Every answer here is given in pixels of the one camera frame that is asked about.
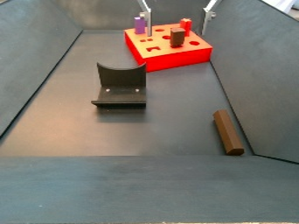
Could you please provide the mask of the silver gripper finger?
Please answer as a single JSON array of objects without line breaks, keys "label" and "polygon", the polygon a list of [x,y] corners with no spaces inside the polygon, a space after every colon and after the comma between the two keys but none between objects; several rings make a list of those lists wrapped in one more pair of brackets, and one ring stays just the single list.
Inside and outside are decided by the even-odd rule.
[{"label": "silver gripper finger", "polygon": [[147,27],[147,36],[152,36],[152,10],[147,5],[146,0],[136,0],[142,8],[140,16],[144,18]]},{"label": "silver gripper finger", "polygon": [[216,17],[215,9],[218,5],[220,4],[222,0],[210,0],[210,3],[203,8],[203,24],[202,24],[202,30],[200,35],[206,34],[208,22]]}]

